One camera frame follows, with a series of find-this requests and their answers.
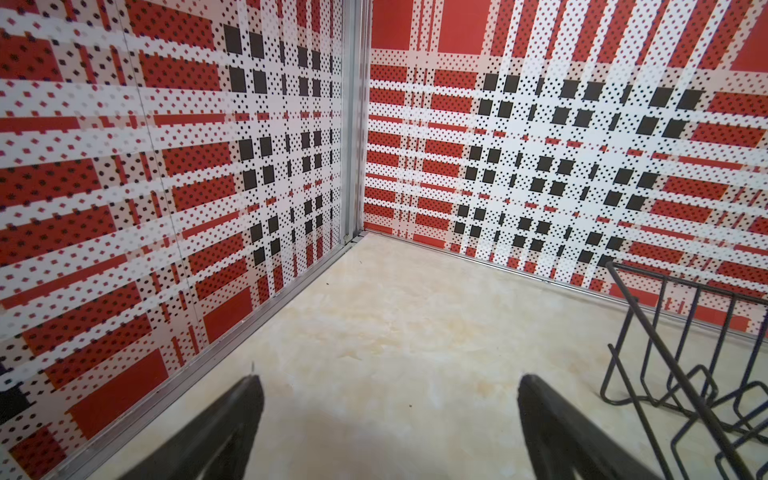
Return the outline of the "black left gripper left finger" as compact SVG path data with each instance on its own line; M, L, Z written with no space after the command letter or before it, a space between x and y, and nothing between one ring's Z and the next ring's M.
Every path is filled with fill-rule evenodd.
M242 479L264 405L260 378L242 378L122 477Z

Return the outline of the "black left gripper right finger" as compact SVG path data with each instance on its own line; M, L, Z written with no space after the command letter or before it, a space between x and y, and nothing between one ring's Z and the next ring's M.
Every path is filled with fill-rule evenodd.
M656 479L542 378L524 375L519 415L537 479Z

